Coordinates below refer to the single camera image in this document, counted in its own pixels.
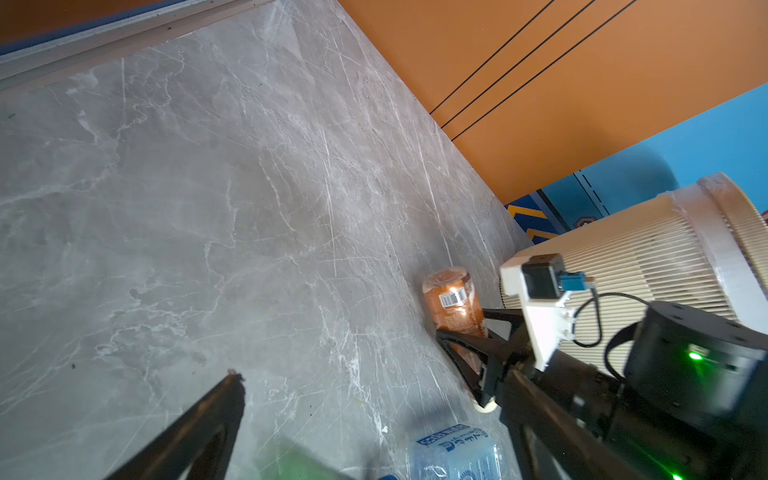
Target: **white barcode sticker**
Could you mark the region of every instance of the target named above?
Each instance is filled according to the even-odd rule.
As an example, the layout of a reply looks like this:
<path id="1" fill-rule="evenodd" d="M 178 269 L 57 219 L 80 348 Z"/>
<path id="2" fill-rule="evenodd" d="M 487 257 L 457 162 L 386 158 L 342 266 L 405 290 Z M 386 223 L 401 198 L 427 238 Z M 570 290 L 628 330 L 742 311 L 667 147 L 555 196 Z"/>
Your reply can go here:
<path id="1" fill-rule="evenodd" d="M 461 305 L 466 301 L 467 301 L 467 292 L 466 290 L 464 290 L 464 287 L 456 290 L 455 292 L 443 293 L 440 296 L 440 303 L 442 304 L 443 308 Z"/>

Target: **marble tabletop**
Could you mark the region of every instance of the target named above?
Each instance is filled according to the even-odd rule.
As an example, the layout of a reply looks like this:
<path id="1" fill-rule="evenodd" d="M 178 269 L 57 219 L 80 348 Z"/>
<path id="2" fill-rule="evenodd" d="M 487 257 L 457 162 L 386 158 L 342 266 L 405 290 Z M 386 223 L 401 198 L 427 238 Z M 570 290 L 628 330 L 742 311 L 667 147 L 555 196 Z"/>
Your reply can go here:
<path id="1" fill-rule="evenodd" d="M 247 405 L 228 478 L 290 449 L 406 477 L 410 442 L 457 422 L 511 456 L 421 282 L 466 266 L 499 307 L 497 268 L 530 242 L 336 2 L 5 101 L 0 157 L 3 478 L 102 478 L 229 368 Z"/>

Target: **blue connector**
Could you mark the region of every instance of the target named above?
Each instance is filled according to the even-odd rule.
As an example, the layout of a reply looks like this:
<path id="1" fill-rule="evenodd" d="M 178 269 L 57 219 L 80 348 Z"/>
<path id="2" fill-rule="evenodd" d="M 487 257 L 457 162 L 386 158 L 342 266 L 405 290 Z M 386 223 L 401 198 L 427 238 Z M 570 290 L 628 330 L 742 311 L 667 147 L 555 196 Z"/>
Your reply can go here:
<path id="1" fill-rule="evenodd" d="M 591 288 L 587 281 L 587 274 L 584 272 L 561 273 L 560 287 L 566 292 L 581 292 Z"/>

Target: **yellow chevron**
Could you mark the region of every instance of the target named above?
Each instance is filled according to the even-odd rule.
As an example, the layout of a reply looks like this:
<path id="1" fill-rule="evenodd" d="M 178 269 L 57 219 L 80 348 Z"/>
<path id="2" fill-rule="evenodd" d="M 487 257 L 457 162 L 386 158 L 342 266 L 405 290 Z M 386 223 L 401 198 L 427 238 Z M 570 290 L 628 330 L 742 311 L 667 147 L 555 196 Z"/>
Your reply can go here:
<path id="1" fill-rule="evenodd" d="M 536 230 L 533 228 L 529 228 L 526 230 L 526 234 L 528 235 L 528 238 L 533 240 L 533 237 L 541 237 L 541 238 L 555 238 L 557 236 L 556 233 L 549 233 L 549 232 L 542 232 L 541 230 Z"/>
<path id="2" fill-rule="evenodd" d="M 541 210 L 534 210 L 532 208 L 518 207 L 517 205 L 510 205 L 507 207 L 507 210 L 509 211 L 510 214 L 512 214 L 512 218 L 514 218 L 516 214 L 529 215 L 531 217 L 547 218 L 547 216 L 544 215 L 544 212 L 542 212 Z"/>

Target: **beige basket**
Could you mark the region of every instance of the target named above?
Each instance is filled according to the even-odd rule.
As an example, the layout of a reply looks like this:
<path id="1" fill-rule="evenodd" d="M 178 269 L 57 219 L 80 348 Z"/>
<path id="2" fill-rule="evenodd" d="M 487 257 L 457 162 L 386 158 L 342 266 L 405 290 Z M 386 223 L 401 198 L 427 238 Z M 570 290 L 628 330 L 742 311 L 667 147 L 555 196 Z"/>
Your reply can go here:
<path id="1" fill-rule="evenodd" d="M 768 333 L 768 227 L 739 187 L 724 174 L 661 194 L 653 200 L 547 240 L 516 256 L 560 253 L 568 271 L 596 279 L 598 292 L 622 292 L 652 301 L 695 306 Z M 578 308 L 591 293 L 575 293 Z M 506 308 L 515 298 L 502 295 Z M 622 297 L 600 300 L 603 341 L 592 349 L 563 342 L 560 350 L 604 369 L 607 342 L 643 318 L 645 306 Z M 579 315 L 576 337 L 597 339 L 594 309 Z M 623 371 L 631 343 L 611 353 Z"/>

